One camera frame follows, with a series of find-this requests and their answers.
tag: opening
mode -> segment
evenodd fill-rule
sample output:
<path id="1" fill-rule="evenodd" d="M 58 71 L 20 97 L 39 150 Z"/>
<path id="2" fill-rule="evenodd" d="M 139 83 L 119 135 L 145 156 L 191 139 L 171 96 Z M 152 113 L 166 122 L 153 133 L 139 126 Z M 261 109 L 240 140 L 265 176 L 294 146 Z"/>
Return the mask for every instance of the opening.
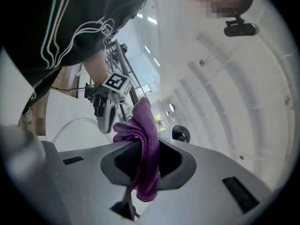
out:
<path id="1" fill-rule="evenodd" d="M 115 205 L 111 207 L 111 210 L 120 214 L 121 216 L 130 219 L 132 221 L 135 220 L 133 215 L 133 207 L 132 204 L 128 202 L 117 202 Z"/>
<path id="2" fill-rule="evenodd" d="M 259 202 L 236 177 L 225 178 L 222 182 L 225 184 L 244 213 L 249 212 L 259 204 Z"/>
<path id="3" fill-rule="evenodd" d="M 70 164 L 77 163 L 77 162 L 82 161 L 82 160 L 83 160 L 83 158 L 78 156 L 78 157 L 72 157 L 72 158 L 64 159 L 62 161 L 64 162 L 65 165 L 70 165 Z"/>
<path id="4" fill-rule="evenodd" d="M 136 176 L 137 170 L 141 163 L 141 152 L 141 146 L 138 143 L 122 154 L 118 155 L 114 160 L 114 164 L 127 176 L 133 179 Z M 160 142 L 158 167 L 161 178 L 177 169 L 181 162 L 182 156 L 178 151 Z"/>

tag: black t-shirt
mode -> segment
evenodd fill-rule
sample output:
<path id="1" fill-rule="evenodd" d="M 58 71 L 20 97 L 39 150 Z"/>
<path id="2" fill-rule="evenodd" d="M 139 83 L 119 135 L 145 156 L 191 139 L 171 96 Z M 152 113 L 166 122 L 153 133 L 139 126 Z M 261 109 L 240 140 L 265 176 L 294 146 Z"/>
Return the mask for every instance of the black t-shirt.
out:
<path id="1" fill-rule="evenodd" d="M 104 49 L 146 0 L 6 0 L 4 47 L 23 74 L 45 77 Z"/>

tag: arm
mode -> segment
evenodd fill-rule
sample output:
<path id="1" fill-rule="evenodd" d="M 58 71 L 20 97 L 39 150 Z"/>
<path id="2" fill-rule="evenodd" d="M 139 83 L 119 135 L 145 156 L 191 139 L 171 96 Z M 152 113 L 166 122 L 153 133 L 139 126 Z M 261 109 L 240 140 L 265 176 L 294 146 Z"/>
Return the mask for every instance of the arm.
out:
<path id="1" fill-rule="evenodd" d="M 102 85 L 108 78 L 105 54 L 103 50 L 84 61 L 83 65 L 95 85 Z"/>

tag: black knob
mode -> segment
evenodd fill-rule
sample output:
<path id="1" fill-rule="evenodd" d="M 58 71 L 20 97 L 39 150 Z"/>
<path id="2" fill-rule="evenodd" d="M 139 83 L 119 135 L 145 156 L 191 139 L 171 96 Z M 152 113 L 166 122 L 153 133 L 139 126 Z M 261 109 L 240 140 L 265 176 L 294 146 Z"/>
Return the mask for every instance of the black knob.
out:
<path id="1" fill-rule="evenodd" d="M 186 127 L 175 125 L 172 129 L 172 139 L 189 143 L 191 141 L 191 134 Z"/>

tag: microfiber cloth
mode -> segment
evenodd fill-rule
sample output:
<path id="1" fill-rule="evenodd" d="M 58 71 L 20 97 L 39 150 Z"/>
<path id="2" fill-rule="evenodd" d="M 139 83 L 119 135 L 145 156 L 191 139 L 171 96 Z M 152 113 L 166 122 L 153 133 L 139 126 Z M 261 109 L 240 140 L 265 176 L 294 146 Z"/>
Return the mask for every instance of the microfiber cloth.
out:
<path id="1" fill-rule="evenodd" d="M 132 110 L 132 118 L 117 122 L 113 130 L 117 135 L 113 142 L 131 141 L 139 137 L 142 146 L 142 159 L 136 177 L 132 180 L 131 191 L 136 189 L 136 197 L 142 202 L 153 201 L 157 194 L 160 179 L 158 169 L 159 141 L 150 102 L 143 97 Z"/>

